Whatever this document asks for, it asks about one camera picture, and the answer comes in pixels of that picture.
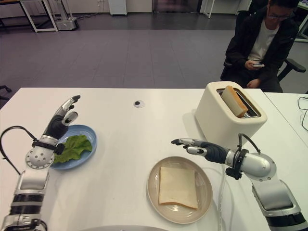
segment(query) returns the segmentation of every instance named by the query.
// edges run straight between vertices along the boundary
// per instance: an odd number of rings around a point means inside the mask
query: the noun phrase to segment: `bread slice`
[[[195,171],[160,167],[159,204],[198,209]]]
[[[248,108],[242,102],[232,86],[226,86],[221,97],[236,117],[242,118],[248,111]]]

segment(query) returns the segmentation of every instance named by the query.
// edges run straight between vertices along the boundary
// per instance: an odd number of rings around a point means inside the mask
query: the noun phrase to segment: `office chair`
[[[238,29],[240,28],[240,25],[242,24],[242,22],[244,21],[244,19],[246,17],[248,17],[249,15],[256,12],[258,10],[258,7],[262,8],[262,7],[266,6],[266,4],[267,4],[267,0],[263,1],[264,5],[262,5],[260,2],[258,4],[253,4],[254,2],[255,1],[252,1],[248,11],[239,11],[238,12],[238,15],[236,17],[235,34],[237,33]],[[292,70],[295,70],[295,71],[301,72],[301,73],[306,72],[306,68],[303,67],[302,65],[298,64],[293,59],[287,58],[284,62],[287,64],[287,66],[277,76],[279,81],[281,81]],[[226,58],[223,65],[224,65],[224,69],[223,69],[222,74],[220,76],[220,80],[224,79],[224,76],[226,75],[228,70],[232,67],[232,63],[230,61],[228,61],[228,58]]]
[[[12,89],[8,88],[7,86],[3,85],[0,86],[0,89],[6,89],[7,92],[12,92]],[[8,97],[4,97],[4,96],[0,96],[0,100],[6,100],[8,101],[10,98]]]

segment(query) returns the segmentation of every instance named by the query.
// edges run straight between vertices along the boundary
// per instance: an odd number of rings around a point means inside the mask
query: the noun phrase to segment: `lettuce leaf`
[[[61,155],[54,155],[54,163],[64,163],[70,159],[78,160],[83,151],[92,151],[92,145],[87,136],[70,136],[65,143],[64,151]]]

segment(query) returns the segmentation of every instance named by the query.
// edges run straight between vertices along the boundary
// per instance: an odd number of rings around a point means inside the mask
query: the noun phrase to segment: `robotic arm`
[[[206,160],[226,164],[226,174],[238,180],[242,172],[252,182],[252,192],[272,231],[308,231],[308,224],[288,186],[278,179],[276,164],[267,155],[224,149],[216,144],[176,139],[171,142],[184,145],[190,154],[204,156]]]
[[[56,111],[38,141],[34,141],[26,154],[26,170],[19,177],[9,215],[4,218],[1,231],[34,231],[40,224],[40,209],[48,182],[48,170],[54,154],[61,154],[63,144],[58,144],[78,114],[73,109],[80,95],[68,99]]]

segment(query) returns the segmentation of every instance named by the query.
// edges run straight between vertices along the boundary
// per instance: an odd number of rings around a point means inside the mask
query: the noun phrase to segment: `beige plate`
[[[186,208],[180,205],[159,204],[160,167],[175,167],[195,170],[195,182],[199,209]],[[148,178],[147,193],[156,211],[167,220],[178,224],[189,224],[199,220],[207,212],[213,198],[211,182],[203,170],[194,162],[179,156],[172,156],[163,159],[152,168]]]

